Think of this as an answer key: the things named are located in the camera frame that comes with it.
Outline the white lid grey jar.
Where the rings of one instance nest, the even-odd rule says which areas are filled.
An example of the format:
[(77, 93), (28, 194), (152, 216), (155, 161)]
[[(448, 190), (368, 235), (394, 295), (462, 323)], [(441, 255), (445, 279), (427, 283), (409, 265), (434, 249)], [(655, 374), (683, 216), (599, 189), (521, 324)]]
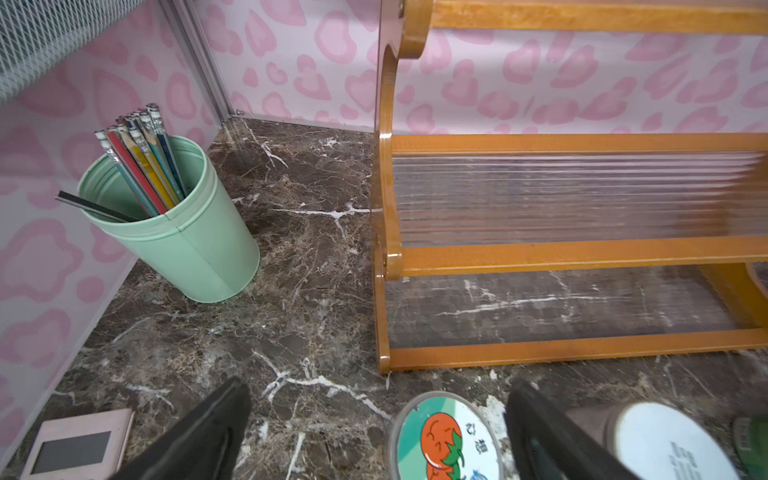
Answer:
[(640, 479), (737, 479), (720, 444), (695, 420), (656, 402), (572, 409), (568, 417)]

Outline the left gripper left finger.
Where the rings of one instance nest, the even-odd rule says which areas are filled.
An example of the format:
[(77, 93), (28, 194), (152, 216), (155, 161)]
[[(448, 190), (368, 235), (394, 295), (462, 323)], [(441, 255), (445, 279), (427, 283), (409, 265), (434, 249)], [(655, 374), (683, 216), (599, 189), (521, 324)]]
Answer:
[(248, 386), (228, 379), (115, 479), (231, 479), (251, 411)]

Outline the tomato lid seed jar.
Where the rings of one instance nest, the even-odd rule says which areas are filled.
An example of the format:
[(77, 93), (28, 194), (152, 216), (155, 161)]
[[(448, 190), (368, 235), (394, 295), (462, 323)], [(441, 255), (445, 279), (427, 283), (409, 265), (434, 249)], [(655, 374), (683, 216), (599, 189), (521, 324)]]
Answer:
[(385, 454), (391, 479), (503, 479), (498, 441), (480, 411), (440, 391), (421, 394), (395, 417)]

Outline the green label seed jar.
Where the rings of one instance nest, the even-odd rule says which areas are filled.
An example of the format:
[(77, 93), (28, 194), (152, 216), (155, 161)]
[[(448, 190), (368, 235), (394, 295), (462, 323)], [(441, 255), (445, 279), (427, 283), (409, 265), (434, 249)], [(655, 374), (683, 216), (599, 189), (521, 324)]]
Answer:
[(768, 479), (767, 442), (766, 415), (738, 417), (734, 420), (734, 448), (750, 479)]

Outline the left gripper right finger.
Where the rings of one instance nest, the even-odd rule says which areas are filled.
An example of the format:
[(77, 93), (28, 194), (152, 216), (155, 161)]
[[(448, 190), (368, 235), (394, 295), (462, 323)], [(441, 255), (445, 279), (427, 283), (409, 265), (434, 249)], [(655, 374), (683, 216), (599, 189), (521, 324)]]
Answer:
[(511, 384), (504, 420), (522, 479), (636, 477), (526, 380)]

